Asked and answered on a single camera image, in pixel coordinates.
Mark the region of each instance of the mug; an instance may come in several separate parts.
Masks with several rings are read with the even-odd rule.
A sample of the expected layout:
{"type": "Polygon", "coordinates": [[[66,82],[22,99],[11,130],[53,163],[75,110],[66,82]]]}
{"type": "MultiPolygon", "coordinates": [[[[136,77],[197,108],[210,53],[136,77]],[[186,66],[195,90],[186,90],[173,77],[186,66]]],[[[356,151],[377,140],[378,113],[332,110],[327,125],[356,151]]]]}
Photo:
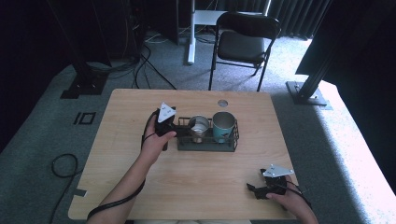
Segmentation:
{"type": "Polygon", "coordinates": [[[212,119],[213,137],[218,143],[224,143],[227,138],[233,137],[233,127],[236,119],[232,113],[226,111],[217,112],[212,119]]]}

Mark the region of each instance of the cable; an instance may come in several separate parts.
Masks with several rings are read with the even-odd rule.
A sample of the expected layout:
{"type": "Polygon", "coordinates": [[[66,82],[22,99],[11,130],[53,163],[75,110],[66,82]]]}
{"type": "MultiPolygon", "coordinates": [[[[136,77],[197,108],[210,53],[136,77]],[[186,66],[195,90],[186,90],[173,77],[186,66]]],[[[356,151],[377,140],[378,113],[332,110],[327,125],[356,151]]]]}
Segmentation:
{"type": "Polygon", "coordinates": [[[164,43],[164,42],[166,42],[166,41],[168,41],[168,39],[167,38],[165,38],[165,37],[163,37],[163,40],[162,41],[158,41],[158,42],[153,42],[153,41],[151,41],[151,39],[154,39],[154,38],[156,38],[156,37],[163,37],[161,34],[156,34],[156,35],[154,35],[154,36],[152,36],[152,37],[149,37],[148,39],[146,39],[145,40],[145,43],[150,43],[150,44],[161,44],[161,43],[164,43]]]}
{"type": "Polygon", "coordinates": [[[294,187],[296,187],[297,190],[299,190],[300,192],[303,192],[303,191],[300,189],[300,187],[298,187],[298,186],[297,186],[296,184],[294,184],[293,182],[287,180],[286,183],[289,183],[289,184],[294,185],[294,187]]]}
{"type": "Polygon", "coordinates": [[[149,77],[148,77],[148,74],[146,73],[146,68],[147,68],[147,66],[145,65],[145,69],[143,69],[143,72],[145,74],[145,80],[148,83],[148,89],[151,90],[151,86],[149,84],[149,77]]]}
{"type": "Polygon", "coordinates": [[[120,76],[118,76],[118,77],[108,77],[107,79],[117,79],[117,78],[121,78],[121,77],[126,77],[126,76],[128,76],[129,74],[131,74],[133,71],[134,71],[134,69],[131,69],[130,71],[126,72],[126,73],[123,74],[123,75],[120,75],[120,76]]]}
{"type": "Polygon", "coordinates": [[[151,113],[151,115],[148,118],[148,121],[146,122],[145,130],[143,131],[142,134],[142,142],[140,144],[140,147],[143,147],[143,143],[148,139],[150,136],[154,135],[155,133],[149,134],[147,137],[145,137],[146,131],[148,130],[149,122],[151,121],[152,117],[154,117],[155,112],[151,113]]]}
{"type": "Polygon", "coordinates": [[[199,42],[205,43],[205,44],[214,44],[215,43],[214,40],[205,39],[205,38],[202,38],[199,36],[196,36],[195,39],[198,40],[199,42]]]}
{"type": "Polygon", "coordinates": [[[138,63],[138,61],[130,61],[128,63],[124,63],[124,64],[119,65],[117,67],[109,67],[109,68],[100,68],[100,67],[96,67],[96,66],[89,65],[89,64],[88,64],[88,66],[94,72],[113,73],[113,72],[128,71],[128,70],[134,68],[137,63],[138,63]]]}
{"type": "Polygon", "coordinates": [[[146,45],[144,45],[144,47],[146,49],[148,49],[148,57],[146,58],[143,54],[141,54],[140,56],[144,59],[144,61],[140,64],[140,66],[137,68],[135,74],[134,74],[134,83],[136,84],[136,87],[138,89],[140,89],[138,83],[137,83],[137,75],[140,72],[140,69],[143,67],[143,65],[146,65],[146,63],[148,63],[150,65],[150,67],[166,82],[168,83],[174,90],[177,90],[177,88],[168,80],[166,79],[166,77],[163,76],[163,74],[161,74],[157,68],[155,68],[155,66],[149,61],[149,57],[151,56],[151,49],[149,47],[147,47],[146,45]]]}
{"type": "Polygon", "coordinates": [[[95,207],[88,214],[87,221],[88,221],[88,219],[90,219],[93,215],[95,215],[98,212],[102,212],[102,211],[104,211],[106,209],[109,209],[109,208],[112,208],[112,207],[115,207],[115,206],[119,206],[119,205],[121,205],[123,203],[127,203],[127,202],[131,201],[132,198],[136,197],[140,193],[140,191],[142,191],[143,187],[145,187],[145,183],[146,183],[146,179],[143,180],[143,183],[139,186],[139,188],[133,194],[131,194],[130,196],[128,196],[128,197],[126,197],[124,199],[118,200],[118,201],[116,201],[114,203],[106,203],[106,204],[100,205],[98,207],[95,207]]]}
{"type": "Polygon", "coordinates": [[[70,178],[69,183],[67,184],[67,186],[64,188],[64,193],[63,193],[62,196],[59,198],[59,200],[58,200],[58,202],[56,203],[54,209],[52,210],[52,214],[51,214],[50,220],[49,220],[49,223],[50,223],[50,224],[53,223],[53,219],[54,219],[54,217],[55,217],[55,213],[56,213],[56,211],[58,210],[59,204],[61,203],[62,199],[64,198],[64,195],[66,195],[67,191],[69,191],[70,186],[71,186],[71,184],[72,184],[73,181],[74,181],[74,178],[75,178],[77,175],[80,175],[80,174],[82,173],[82,169],[78,171],[78,159],[77,159],[77,157],[76,157],[75,155],[73,155],[73,154],[66,153],[66,154],[62,154],[62,155],[56,157],[55,159],[53,159],[52,165],[51,165],[51,171],[52,171],[52,173],[53,173],[54,175],[58,176],[59,178],[69,178],[69,177],[71,177],[71,178],[70,178]],[[74,163],[75,163],[74,172],[73,172],[72,174],[70,174],[70,175],[60,175],[60,174],[56,171],[56,169],[55,169],[56,162],[57,162],[60,158],[63,158],[63,157],[71,157],[71,158],[73,158],[73,160],[74,160],[74,163]]]}
{"type": "Polygon", "coordinates": [[[312,209],[311,202],[309,202],[301,192],[299,192],[299,191],[297,191],[297,190],[295,190],[295,189],[291,189],[291,188],[289,188],[289,187],[282,186],[282,185],[278,185],[278,184],[274,184],[274,185],[277,186],[277,187],[280,187],[280,188],[282,188],[282,189],[289,190],[289,191],[291,191],[291,192],[297,194],[298,196],[302,197],[302,198],[304,199],[304,201],[306,202],[306,204],[308,204],[308,206],[312,209]]]}

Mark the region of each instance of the cup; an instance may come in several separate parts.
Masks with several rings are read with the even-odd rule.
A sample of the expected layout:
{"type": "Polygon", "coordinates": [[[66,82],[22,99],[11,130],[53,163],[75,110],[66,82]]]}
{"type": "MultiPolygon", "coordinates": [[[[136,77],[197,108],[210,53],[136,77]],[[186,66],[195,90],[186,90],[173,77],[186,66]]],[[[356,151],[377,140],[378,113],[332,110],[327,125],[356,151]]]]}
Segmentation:
{"type": "Polygon", "coordinates": [[[192,141],[195,143],[202,143],[202,138],[205,137],[209,129],[209,120],[201,115],[196,115],[189,120],[190,134],[193,137],[192,141]]]}
{"type": "Polygon", "coordinates": [[[224,143],[227,138],[233,137],[233,127],[236,119],[230,112],[220,111],[213,116],[213,137],[218,143],[224,143]]]}

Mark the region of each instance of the forearm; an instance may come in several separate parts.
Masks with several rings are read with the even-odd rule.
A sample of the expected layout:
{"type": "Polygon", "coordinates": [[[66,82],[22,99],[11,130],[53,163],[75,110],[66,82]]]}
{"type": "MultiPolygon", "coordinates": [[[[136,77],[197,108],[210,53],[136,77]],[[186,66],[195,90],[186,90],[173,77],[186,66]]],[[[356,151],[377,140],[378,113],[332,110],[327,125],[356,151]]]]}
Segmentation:
{"type": "Polygon", "coordinates": [[[306,207],[303,212],[297,213],[296,216],[303,224],[318,224],[317,217],[309,207],[306,207]]]}
{"type": "MultiPolygon", "coordinates": [[[[116,187],[102,200],[100,205],[114,203],[135,193],[145,180],[150,166],[151,164],[142,160],[139,156],[116,187]]],[[[93,215],[88,220],[88,223],[124,223],[134,206],[134,201],[135,198],[127,203],[103,210],[93,215]]]]}

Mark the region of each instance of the gray carpet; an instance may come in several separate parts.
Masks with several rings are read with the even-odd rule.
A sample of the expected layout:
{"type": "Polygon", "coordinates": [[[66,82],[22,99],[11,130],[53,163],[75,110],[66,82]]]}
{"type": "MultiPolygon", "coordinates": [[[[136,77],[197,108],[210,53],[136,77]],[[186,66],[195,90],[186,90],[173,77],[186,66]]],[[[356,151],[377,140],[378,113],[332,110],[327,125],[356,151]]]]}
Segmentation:
{"type": "MultiPolygon", "coordinates": [[[[392,223],[396,220],[394,194],[336,87],[326,82],[320,84],[319,89],[329,102],[325,107],[295,105],[291,100],[285,82],[306,79],[294,73],[308,45],[309,42],[301,39],[279,38],[262,84],[262,91],[272,96],[299,183],[307,189],[305,194],[320,223],[392,223]]],[[[151,52],[149,61],[177,89],[207,90],[211,44],[197,42],[194,65],[186,64],[188,44],[185,39],[179,46],[151,39],[147,46],[151,52]]],[[[143,54],[148,57],[149,51],[144,49],[143,54]]],[[[122,63],[113,62],[114,66],[122,63]]],[[[251,72],[251,69],[219,65],[212,88],[215,91],[255,91],[259,77],[251,77],[251,72]]],[[[69,178],[59,178],[52,173],[52,161],[59,155],[72,153],[78,158],[78,170],[82,169],[111,92],[117,88],[137,87],[133,72],[112,73],[102,95],[61,100],[62,92],[68,89],[74,76],[73,67],[68,66],[52,80],[30,117],[0,154],[0,223],[49,223],[69,181],[69,178]],[[92,124],[75,123],[78,113],[95,113],[92,124]]],[[[142,66],[137,85],[141,89],[171,89],[149,65],[142,66]]],[[[64,175],[74,172],[74,163],[69,158],[59,160],[56,167],[64,175]]],[[[84,223],[67,216],[78,180],[79,175],[60,202],[54,223],[84,223]]]]}

